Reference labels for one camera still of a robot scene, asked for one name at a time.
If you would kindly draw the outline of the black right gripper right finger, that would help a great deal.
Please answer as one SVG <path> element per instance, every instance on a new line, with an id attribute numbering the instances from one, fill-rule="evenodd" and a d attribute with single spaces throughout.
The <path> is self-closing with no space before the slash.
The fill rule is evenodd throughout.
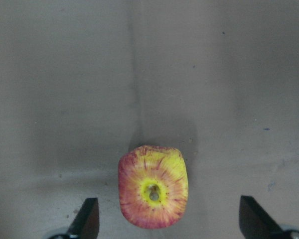
<path id="1" fill-rule="evenodd" d="M 240 197 L 239 228 L 246 239 L 299 239 L 299 230 L 283 229 L 252 196 Z"/>

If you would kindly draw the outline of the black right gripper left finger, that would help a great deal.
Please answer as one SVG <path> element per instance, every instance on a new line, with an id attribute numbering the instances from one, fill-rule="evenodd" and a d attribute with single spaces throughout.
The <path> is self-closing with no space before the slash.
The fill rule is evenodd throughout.
<path id="1" fill-rule="evenodd" d="M 86 198 L 78 214 L 65 233 L 54 234 L 49 239 L 96 239 L 99 234 L 98 198 Z"/>

